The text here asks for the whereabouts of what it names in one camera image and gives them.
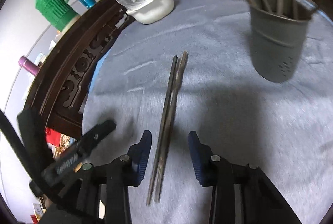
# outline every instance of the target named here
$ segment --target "utensil holder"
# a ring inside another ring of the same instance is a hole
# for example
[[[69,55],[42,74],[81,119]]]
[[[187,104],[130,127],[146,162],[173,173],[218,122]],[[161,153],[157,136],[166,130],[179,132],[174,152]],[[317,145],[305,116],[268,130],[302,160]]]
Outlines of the utensil holder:
[[[306,30],[311,19],[310,10],[297,2],[299,20],[292,19],[292,0],[283,1],[283,15],[277,16],[277,0],[268,0],[274,14],[250,5],[252,42],[250,56],[256,71],[272,82],[289,80],[297,67]]]

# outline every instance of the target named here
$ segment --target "dark wooden furniture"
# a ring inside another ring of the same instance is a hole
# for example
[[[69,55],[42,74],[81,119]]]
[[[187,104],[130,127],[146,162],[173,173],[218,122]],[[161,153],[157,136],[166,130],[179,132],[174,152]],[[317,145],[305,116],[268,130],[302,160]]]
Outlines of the dark wooden furniture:
[[[24,108],[37,109],[44,127],[79,139],[79,109],[98,60],[121,31],[134,21],[116,0],[101,0],[64,34],[51,51],[30,88]],[[116,24],[124,19],[120,27]]]

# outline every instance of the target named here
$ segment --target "table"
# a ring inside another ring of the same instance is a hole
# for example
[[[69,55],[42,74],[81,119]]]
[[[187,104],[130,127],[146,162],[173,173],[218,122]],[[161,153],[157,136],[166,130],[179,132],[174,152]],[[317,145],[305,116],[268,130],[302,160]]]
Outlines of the table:
[[[144,130],[153,135],[145,179],[129,188],[134,224],[207,223],[211,188],[195,179],[187,144],[192,130],[229,162],[258,164],[302,223],[319,223],[331,206],[332,26],[314,15],[294,77],[276,84],[252,66],[249,19],[241,0],[175,0],[164,19],[124,29],[95,72],[83,132],[108,118],[117,129],[89,161],[106,164],[125,154]],[[183,50],[189,57],[161,202],[146,207],[172,57]]]

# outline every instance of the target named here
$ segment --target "chopsticks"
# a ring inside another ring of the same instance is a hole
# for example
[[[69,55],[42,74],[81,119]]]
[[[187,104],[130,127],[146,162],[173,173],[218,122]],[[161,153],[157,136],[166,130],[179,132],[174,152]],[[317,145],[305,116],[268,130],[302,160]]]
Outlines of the chopsticks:
[[[179,70],[177,70],[178,58],[177,58],[177,56],[174,56],[174,58],[173,58],[170,76],[169,76],[168,88],[166,90],[166,96],[165,96],[165,101],[164,101],[164,106],[163,106],[161,124],[160,124],[160,129],[159,129],[159,138],[158,138],[158,142],[157,142],[153,170],[152,170],[152,175],[150,177],[150,182],[149,182],[149,189],[148,189],[146,205],[150,205],[150,203],[151,203],[156,175],[157,175],[157,180],[156,180],[156,189],[155,189],[155,199],[154,200],[155,200],[155,202],[159,202],[159,200],[160,200],[163,176],[164,176],[164,171],[165,171],[165,163],[166,163],[167,156],[168,156],[170,135],[171,135],[173,125],[174,125],[174,116],[175,116],[176,107],[177,107],[177,95],[178,95],[178,92],[181,87],[181,82],[183,80],[186,60],[187,60],[187,52],[184,51],[183,56],[181,58],[180,65],[179,65]]]

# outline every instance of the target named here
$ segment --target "white bowl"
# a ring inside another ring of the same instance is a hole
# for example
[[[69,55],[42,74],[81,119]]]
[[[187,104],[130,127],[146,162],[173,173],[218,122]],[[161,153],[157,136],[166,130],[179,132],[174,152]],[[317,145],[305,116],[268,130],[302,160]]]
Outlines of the white bowl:
[[[142,24],[151,24],[171,13],[173,9],[174,0],[153,0],[139,9],[127,10],[126,13]]]

